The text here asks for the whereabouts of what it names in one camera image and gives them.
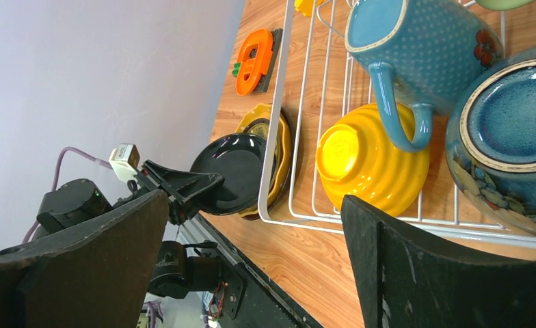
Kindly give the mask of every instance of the green cup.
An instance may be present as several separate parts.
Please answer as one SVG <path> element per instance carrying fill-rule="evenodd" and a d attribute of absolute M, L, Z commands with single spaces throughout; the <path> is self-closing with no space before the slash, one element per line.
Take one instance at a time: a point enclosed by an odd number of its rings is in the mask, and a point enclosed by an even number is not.
<path fill-rule="evenodd" d="M 476 0 L 480 6 L 491 10 L 510 10 L 522 7 L 534 0 Z"/>

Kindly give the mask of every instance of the orange toy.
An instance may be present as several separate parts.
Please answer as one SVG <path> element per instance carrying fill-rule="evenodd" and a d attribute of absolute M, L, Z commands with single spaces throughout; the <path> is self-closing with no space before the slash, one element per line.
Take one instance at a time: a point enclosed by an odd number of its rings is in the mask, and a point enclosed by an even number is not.
<path fill-rule="evenodd" d="M 236 93 L 245 96 L 254 91 L 260 78 L 268 73 L 272 59 L 273 36 L 267 29 L 252 32 L 240 48 L 240 68 L 236 78 Z"/>

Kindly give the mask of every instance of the blue bowl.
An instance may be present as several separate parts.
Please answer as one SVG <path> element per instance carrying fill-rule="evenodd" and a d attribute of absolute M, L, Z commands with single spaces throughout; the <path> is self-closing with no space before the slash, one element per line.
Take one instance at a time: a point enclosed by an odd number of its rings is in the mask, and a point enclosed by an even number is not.
<path fill-rule="evenodd" d="M 447 126 L 446 157 L 479 210 L 536 234 L 536 47 L 496 64 L 465 91 Z"/>

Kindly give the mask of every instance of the metal rack bar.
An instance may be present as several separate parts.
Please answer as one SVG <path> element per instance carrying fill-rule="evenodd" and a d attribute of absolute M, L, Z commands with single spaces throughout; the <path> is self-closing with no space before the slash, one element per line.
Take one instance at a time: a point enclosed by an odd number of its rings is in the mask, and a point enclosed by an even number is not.
<path fill-rule="evenodd" d="M 350 7 L 356 2 L 353 0 L 346 0 L 347 5 Z M 330 24 L 326 22 L 321 16 L 321 8 L 326 5 L 332 5 Z M 469 7 L 475 4 L 475 1 L 469 1 L 464 4 L 464 6 Z M 322 87 L 322 99 L 321 99 L 321 111 L 319 116 L 319 127 L 318 127 L 318 139 L 321 137 L 322 127 L 323 127 L 323 113 L 325 109 L 325 99 L 326 99 L 326 89 L 327 89 L 327 78 L 328 78 L 328 68 L 330 60 L 330 49 L 332 45 L 332 36 L 336 34 L 338 37 L 343 38 L 343 34 L 333 28 L 334 25 L 334 15 L 336 9 L 336 0 L 327 0 L 321 5 L 317 5 L 317 0 L 314 0 L 314 6 L 312 9 L 312 16 L 310 18 L 310 27 L 308 30 L 308 42 L 306 45 L 306 56 L 304 62 L 304 71 L 302 73 L 302 84 L 300 89 L 300 99 L 299 99 L 299 108 L 298 108 L 298 119 L 296 126 L 296 135 L 295 140 L 299 140 L 300 130 L 302 127 L 302 118 L 304 112 L 304 96 L 306 91 L 306 82 L 308 76 L 308 68 L 310 63 L 310 52 L 312 49 L 312 35 L 314 29 L 315 17 L 318 17 L 319 20 L 326 26 L 329 27 L 329 35 L 326 48 L 326 58 L 325 58 L 325 67 L 323 72 L 323 87 Z M 272 111 L 270 115 L 271 122 L 278 122 L 280 117 L 280 108 L 282 105 L 282 95 L 284 93 L 284 80 L 286 76 L 286 66 L 288 64 L 288 55 L 290 49 L 290 39 L 291 39 L 291 30 L 294 15 L 294 0 L 287 0 L 286 2 L 286 12 L 284 15 L 284 26 L 283 26 L 283 35 L 282 35 L 282 46 L 280 49 L 280 57 L 278 60 L 278 67 L 276 73 L 276 86 L 274 88 L 274 95 L 272 101 Z M 501 40 L 505 46 L 506 42 L 506 31 L 505 31 L 505 12 L 500 12 L 500 28 L 501 28 Z M 346 115 L 351 110 L 351 97 L 352 97 L 352 82 L 353 82 L 353 67 L 355 66 L 354 60 L 350 54 L 347 53 L 346 62 L 345 62 L 345 80 L 344 80 L 344 91 L 343 91 L 343 106 L 340 113 L 341 116 Z M 368 89 L 368 102 L 371 102 L 371 80 L 369 79 L 369 89 Z M 312 180 L 312 191 L 311 191 L 311 207 L 313 215 L 297 213 L 294 209 L 294 197 L 295 197 L 295 187 L 296 187 L 296 178 L 295 174 L 291 176 L 291 183 L 289 189 L 289 199 L 288 199 L 288 208 L 291 216 L 294 219 L 286 219 L 283 221 L 275 220 L 268 213 L 268 194 L 270 188 L 271 172 L 273 161 L 268 161 L 267 159 L 272 159 L 274 151 L 276 148 L 276 140 L 278 138 L 278 125 L 270 124 L 268 129 L 267 136 L 267 148 L 265 153 L 265 160 L 263 164 L 262 178 L 260 182 L 260 193 L 258 196 L 258 213 L 262 221 L 266 223 L 278 224 L 281 226 L 289 226 L 295 228 L 304 228 L 309 230 L 317 230 L 322 232 L 332 232 L 337 234 L 342 234 L 343 231 L 339 226 L 339 229 L 331 228 L 322 228 L 315 225 L 309 225 L 307 223 L 314 222 L 328 222 L 328 223 L 337 223 L 341 224 L 340 212 L 336 209 L 332 209 L 332 213 L 322 213 L 317 210 L 316 206 L 316 190 L 317 190 L 317 181 L 318 174 L 315 166 L 313 172 Z M 294 153 L 292 158 L 292 172 L 296 172 L 298 168 L 298 152 L 299 152 L 299 143 L 294 145 Z M 423 217 L 423 193 L 420 193 L 418 196 L 418 210 L 416 217 L 399 217 L 399 219 L 409 222 L 413 226 L 424 229 L 430 233 L 436 234 L 441 237 L 451 237 L 451 238 L 460 238 L 472 241 L 482 241 L 486 243 L 498 243 L 504 245 L 516 245 L 521 247 L 530 247 L 536 248 L 536 236 L 522 236 L 506 233 L 506 229 L 499 224 L 490 224 L 490 223 L 476 223 L 469 221 L 461 221 L 459 219 L 459 189 L 454 186 L 454 204 L 453 204 L 453 220 L 447 219 L 429 219 Z"/>

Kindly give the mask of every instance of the wooden tabletop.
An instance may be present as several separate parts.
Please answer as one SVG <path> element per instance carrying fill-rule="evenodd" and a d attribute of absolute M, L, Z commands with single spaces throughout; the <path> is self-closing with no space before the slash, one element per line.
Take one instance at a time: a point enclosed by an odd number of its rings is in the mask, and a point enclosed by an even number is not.
<path fill-rule="evenodd" d="M 345 30 L 349 8 L 342 0 L 336 5 L 334 26 Z M 477 5 L 471 10 L 488 22 L 498 35 L 500 13 L 484 10 Z M 231 76 L 232 64 L 236 62 L 239 48 L 246 36 L 256 29 L 277 29 L 284 24 L 285 1 L 247 1 L 240 30 L 234 46 L 230 67 L 226 68 L 226 83 L 219 104 L 211 140 L 235 132 L 240 119 L 258 103 L 271 103 L 276 72 L 270 88 L 264 94 L 244 97 L 236 95 L 235 79 Z M 323 10 L 330 17 L 330 5 Z M 536 1 L 506 13 L 506 54 L 512 54 L 536 45 Z M 310 18 L 296 13 L 286 71 L 282 106 L 294 122 L 299 108 L 302 72 L 306 56 Z M 304 113 L 301 121 L 301 164 L 298 168 L 297 186 L 294 190 L 293 208 L 297 213 L 313 215 L 311 207 L 312 177 L 314 174 L 314 151 L 317 144 L 317 129 L 321 97 L 323 96 L 323 70 L 328 39 L 328 29 L 318 20 L 314 23 L 312 51 L 304 98 Z M 345 60 L 347 52 L 344 40 L 333 36 L 330 55 L 328 85 L 325 93 L 323 130 L 340 118 L 343 103 Z M 369 80 L 362 69 L 353 69 L 351 109 L 367 103 Z M 444 160 L 444 133 L 446 118 L 436 118 L 431 140 L 431 165 L 423 188 L 423 217 L 453 219 L 453 180 Z M 317 183 L 317 209 L 330 213 L 332 205 Z M 290 218 L 288 195 L 285 195 L 270 212 L 278 220 Z M 460 219 L 491 222 L 475 207 L 460 196 Z M 403 213 L 416 216 L 415 202 Z M 313 230 L 290 228 L 245 221 L 237 215 L 213 217 L 209 221 L 229 238 L 243 253 L 277 282 L 292 298 L 311 313 L 324 327 L 363 327 L 363 317 L 354 284 L 344 236 Z M 319 224 L 340 229 L 332 223 Z M 463 245 L 495 254 L 516 258 L 536 259 L 536 250 L 487 243 L 454 240 Z"/>

